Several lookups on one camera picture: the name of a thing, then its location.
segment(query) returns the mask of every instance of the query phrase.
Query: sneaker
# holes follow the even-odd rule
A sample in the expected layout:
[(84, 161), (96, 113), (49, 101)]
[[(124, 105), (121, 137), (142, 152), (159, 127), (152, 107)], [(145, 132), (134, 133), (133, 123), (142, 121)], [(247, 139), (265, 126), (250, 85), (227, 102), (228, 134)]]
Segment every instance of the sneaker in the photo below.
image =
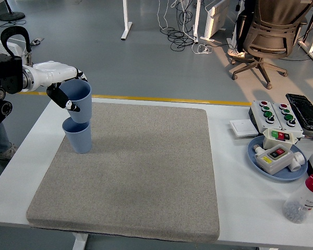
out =
[(11, 160), (17, 149), (18, 147), (11, 143), (9, 149), (0, 153), (0, 160)]
[(233, 57), (245, 57), (245, 52), (238, 52), (235, 48), (229, 48), (227, 53)]

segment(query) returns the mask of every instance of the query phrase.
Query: yellow label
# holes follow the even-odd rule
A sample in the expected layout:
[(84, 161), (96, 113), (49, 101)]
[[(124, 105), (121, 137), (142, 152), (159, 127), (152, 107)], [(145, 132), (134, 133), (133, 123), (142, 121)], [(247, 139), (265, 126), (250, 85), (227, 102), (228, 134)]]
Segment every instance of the yellow label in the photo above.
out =
[(272, 160), (270, 160), (267, 156), (263, 156), (262, 160), (266, 161), (267, 163), (272, 163)]

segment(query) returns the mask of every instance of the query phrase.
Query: gray floor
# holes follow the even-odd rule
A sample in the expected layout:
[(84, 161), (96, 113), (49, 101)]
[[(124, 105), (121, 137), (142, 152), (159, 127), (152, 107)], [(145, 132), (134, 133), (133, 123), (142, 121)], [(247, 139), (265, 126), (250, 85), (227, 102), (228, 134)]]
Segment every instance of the gray floor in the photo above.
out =
[[(164, 24), (166, 1), (161, 1), (160, 21)], [(273, 63), (288, 70), (284, 78), (268, 70), (273, 89), (267, 90), (263, 77), (256, 70), (231, 79), (239, 65), (230, 65), (227, 46), (213, 48), (213, 53), (196, 55), (191, 46), (182, 52), (171, 50), (171, 43), (160, 33), (158, 1), (128, 1), (129, 21), (134, 24), (122, 41), (124, 31), (122, 1), (101, 0), (15, 0), (9, 1), (13, 11), (26, 14), (23, 25), (30, 39), (44, 38), (32, 49), (34, 63), (59, 61), (82, 70), (93, 88), (94, 95), (170, 98), (225, 101), (229, 104), (253, 100), (285, 102), (286, 93), (303, 94), (313, 103), (313, 61), (296, 46), (289, 59)], [(231, 0), (225, 31), (213, 38), (213, 46), (226, 43), (232, 36), (237, 0)], [(6, 9), (0, 4), (0, 14)], [(201, 9), (199, 35), (203, 35), (206, 11)], [(176, 10), (169, 8), (166, 16), (176, 28)], [(20, 145), (50, 99), (44, 88), (34, 95), (8, 95), (14, 110), (4, 121), (12, 142)], [(6, 162), (0, 161), (0, 174)], [(72, 249), (71, 233), (39, 229), (0, 227), (0, 250), (5, 249)], [(86, 249), (242, 249), (241, 247), (205, 244), (170, 243), (162, 241), (93, 235)]]

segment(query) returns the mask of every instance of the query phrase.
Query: blue plastic cup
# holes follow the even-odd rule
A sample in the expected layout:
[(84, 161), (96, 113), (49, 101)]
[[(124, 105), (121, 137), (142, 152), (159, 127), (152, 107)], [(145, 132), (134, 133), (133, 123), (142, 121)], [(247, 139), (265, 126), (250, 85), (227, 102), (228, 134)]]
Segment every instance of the blue plastic cup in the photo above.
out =
[(62, 83), (59, 88), (68, 96), (73, 104), (80, 108), (80, 112), (68, 110), (76, 123), (85, 123), (92, 117), (92, 88), (84, 80), (72, 79)]
[(72, 117), (69, 117), (63, 122), (62, 127), (76, 153), (85, 154), (92, 149), (90, 121), (76, 123), (73, 121)]

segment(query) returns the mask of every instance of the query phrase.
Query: white radiator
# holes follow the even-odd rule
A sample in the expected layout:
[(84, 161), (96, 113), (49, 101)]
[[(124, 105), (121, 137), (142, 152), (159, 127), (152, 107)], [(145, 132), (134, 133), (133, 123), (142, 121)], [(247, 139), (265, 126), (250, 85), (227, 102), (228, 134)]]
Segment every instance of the white radiator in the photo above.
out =
[[(23, 64), (25, 64), (25, 57), (23, 56), (23, 49), (19, 45), (15, 43), (10, 43), (10, 42), (7, 42), (7, 46), (14, 55), (20, 56), (22, 58)], [(9, 53), (3, 47), (1, 40), (0, 40), (0, 54), (9, 55)]]

